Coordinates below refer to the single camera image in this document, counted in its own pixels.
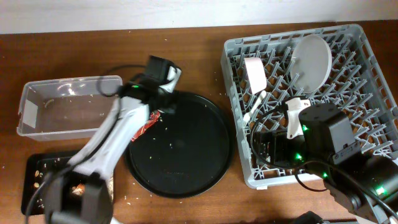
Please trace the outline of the white bowl with food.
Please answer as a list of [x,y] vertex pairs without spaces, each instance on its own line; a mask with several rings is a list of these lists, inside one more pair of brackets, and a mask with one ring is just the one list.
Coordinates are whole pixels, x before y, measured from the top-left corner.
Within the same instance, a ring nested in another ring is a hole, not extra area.
[[262,60],[257,57],[244,58],[246,73],[252,94],[266,89],[267,78]]

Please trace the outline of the grey plate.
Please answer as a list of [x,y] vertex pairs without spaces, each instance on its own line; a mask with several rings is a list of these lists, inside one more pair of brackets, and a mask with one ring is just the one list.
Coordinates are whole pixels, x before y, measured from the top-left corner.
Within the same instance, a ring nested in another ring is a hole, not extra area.
[[290,78],[294,87],[312,93],[322,87],[331,72],[332,56],[327,42],[319,35],[304,37],[294,48]]

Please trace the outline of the red snack wrapper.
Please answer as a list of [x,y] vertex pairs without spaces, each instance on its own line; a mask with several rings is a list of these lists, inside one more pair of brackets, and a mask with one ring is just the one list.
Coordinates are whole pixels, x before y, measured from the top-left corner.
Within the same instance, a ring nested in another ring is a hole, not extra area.
[[153,126],[159,120],[159,117],[160,117],[159,110],[152,112],[150,114],[149,120],[131,138],[131,141],[134,142],[137,138],[139,138],[141,135],[143,135],[151,126]]

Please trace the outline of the white plastic fork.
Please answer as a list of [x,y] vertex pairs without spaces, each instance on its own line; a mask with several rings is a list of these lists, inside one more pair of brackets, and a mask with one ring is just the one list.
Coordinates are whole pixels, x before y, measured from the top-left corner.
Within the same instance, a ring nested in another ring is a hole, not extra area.
[[255,101],[255,103],[253,104],[251,110],[249,112],[247,112],[244,116],[243,116],[243,122],[244,125],[247,125],[248,122],[251,120],[252,115],[254,114],[254,112],[257,110],[257,108],[259,107],[259,105],[262,103],[263,99],[266,97],[267,93],[265,90],[260,92],[260,95],[257,97],[257,100]]

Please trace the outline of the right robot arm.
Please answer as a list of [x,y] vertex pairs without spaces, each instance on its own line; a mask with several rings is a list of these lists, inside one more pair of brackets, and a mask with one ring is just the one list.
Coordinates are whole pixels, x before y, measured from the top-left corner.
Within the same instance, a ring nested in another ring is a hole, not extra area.
[[365,155],[348,116],[333,103],[312,105],[304,96],[284,101],[256,120],[249,144],[268,166],[321,178],[357,219],[397,223],[397,162]]

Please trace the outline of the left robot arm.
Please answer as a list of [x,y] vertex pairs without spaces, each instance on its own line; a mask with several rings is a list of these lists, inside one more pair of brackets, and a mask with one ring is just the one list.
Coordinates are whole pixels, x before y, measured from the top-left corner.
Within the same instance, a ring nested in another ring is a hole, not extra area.
[[134,135],[153,111],[175,110],[182,70],[150,56],[144,71],[117,87],[111,111],[87,144],[43,183],[46,223],[117,223],[107,181]]

